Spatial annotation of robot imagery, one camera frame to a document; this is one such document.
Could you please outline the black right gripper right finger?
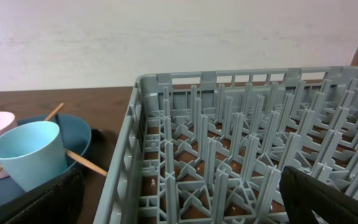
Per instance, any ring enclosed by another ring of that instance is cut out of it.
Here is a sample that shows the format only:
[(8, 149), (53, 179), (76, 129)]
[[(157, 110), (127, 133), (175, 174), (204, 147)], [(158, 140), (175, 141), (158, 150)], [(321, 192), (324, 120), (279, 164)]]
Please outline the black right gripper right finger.
[(284, 167), (280, 193), (291, 224), (358, 224), (358, 201), (292, 166)]

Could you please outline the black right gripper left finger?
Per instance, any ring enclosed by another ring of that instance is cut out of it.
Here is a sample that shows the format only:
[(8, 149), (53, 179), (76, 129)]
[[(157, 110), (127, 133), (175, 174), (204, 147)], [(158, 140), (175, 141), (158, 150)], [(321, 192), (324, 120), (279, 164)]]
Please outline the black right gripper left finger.
[(76, 223), (83, 208), (85, 183), (72, 168), (0, 206), (0, 223)]

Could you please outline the wooden chopstick diagonal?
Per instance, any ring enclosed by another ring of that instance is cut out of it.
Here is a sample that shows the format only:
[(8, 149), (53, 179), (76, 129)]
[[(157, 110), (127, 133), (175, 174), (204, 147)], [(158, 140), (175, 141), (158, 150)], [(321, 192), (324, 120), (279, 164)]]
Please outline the wooden chopstick diagonal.
[(69, 149), (65, 149), (65, 153), (66, 155), (68, 155), (70, 158), (74, 159), (75, 161), (77, 161), (78, 163), (84, 165), (85, 167), (103, 175), (103, 176), (107, 176), (108, 172), (105, 171), (104, 169), (100, 168), (99, 166), (97, 166), (96, 164), (90, 162), (89, 160), (85, 159), (84, 157), (81, 157), (80, 155), (74, 153), (73, 151), (69, 150)]

